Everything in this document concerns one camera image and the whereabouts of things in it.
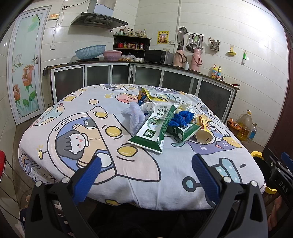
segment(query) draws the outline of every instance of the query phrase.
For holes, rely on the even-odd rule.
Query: microwave oven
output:
[[[144,61],[173,64],[174,55],[165,50],[145,50]]]

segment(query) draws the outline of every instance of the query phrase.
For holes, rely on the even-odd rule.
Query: water bottle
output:
[[[252,140],[254,138],[255,134],[256,134],[256,124],[254,124],[253,127],[252,127],[252,130],[251,130],[250,135],[249,135],[249,139]]]

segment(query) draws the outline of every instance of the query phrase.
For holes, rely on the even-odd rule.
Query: white tiled wall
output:
[[[169,40],[175,39],[177,13],[178,0],[140,0],[135,29],[147,29],[153,38],[151,49],[172,52],[172,45],[157,45],[156,38],[158,31],[168,30]],[[230,116],[237,119],[251,110],[258,125],[254,141],[264,146],[281,112],[288,81],[288,48],[281,24],[252,0],[182,0],[179,25],[205,35],[202,73],[211,75],[213,65],[221,65],[226,82],[241,84]],[[209,36],[221,42],[218,53],[210,50]],[[230,46],[234,57],[227,55]],[[247,60],[242,65],[244,50]],[[192,54],[186,49],[185,54],[190,63]]]
[[[6,35],[0,43],[0,150],[4,151],[6,158],[11,165],[16,125],[13,119],[8,98],[6,61],[12,27],[10,27],[10,29],[7,31]],[[9,165],[6,165],[5,173],[12,178],[12,169],[9,167]],[[7,177],[3,177],[0,183],[0,187],[11,197],[16,199],[13,183]],[[9,198],[2,190],[0,190],[0,205],[14,216],[18,217],[19,208],[17,203]],[[16,230],[14,224],[17,223],[17,220],[10,216],[3,209],[1,209],[1,211],[9,224],[13,227],[14,230]]]
[[[92,26],[75,26],[71,22],[81,13],[87,12],[89,1],[83,4],[68,7],[62,10],[62,6],[70,6],[82,3],[82,0],[44,0],[32,3],[26,10],[31,10],[43,6],[51,6],[50,14],[60,13],[59,19],[48,20],[42,41],[41,51],[41,72],[46,66],[63,64],[76,61],[75,51],[92,45],[106,45],[106,50],[113,49],[113,42],[116,31]],[[113,12],[113,17],[128,22],[127,28],[134,28],[139,0],[117,0]],[[51,44],[55,45],[55,50],[50,50]],[[50,83],[48,77],[42,76],[42,93],[45,107],[52,103],[50,96]]]

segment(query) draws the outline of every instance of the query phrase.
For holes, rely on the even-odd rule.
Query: blue gripper pad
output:
[[[208,198],[217,204],[220,201],[220,187],[208,170],[208,165],[199,154],[192,157],[191,165]]]
[[[283,152],[281,154],[281,159],[285,162],[288,169],[292,172],[293,171],[293,161],[292,161],[291,157],[286,152]]]
[[[96,156],[91,165],[87,168],[87,170],[83,173],[80,180],[76,183],[73,188],[73,201],[75,205],[79,202],[83,202],[90,191],[94,181],[99,175],[102,168],[102,161],[100,157]]]

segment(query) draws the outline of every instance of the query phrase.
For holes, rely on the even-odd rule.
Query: cartoon-print tablecloth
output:
[[[222,176],[238,183],[256,180],[264,191],[264,177],[249,152],[194,95],[144,86],[160,97],[192,101],[213,132],[209,144],[200,144],[194,137],[181,142],[167,133],[162,154],[129,144],[130,116],[121,111],[129,102],[137,102],[137,86],[89,86],[51,106],[26,130],[19,144],[19,162],[26,173],[35,181],[60,181],[86,166],[96,153],[102,170],[90,198],[157,210],[208,209],[214,203],[205,196],[191,167],[192,156],[200,153]]]

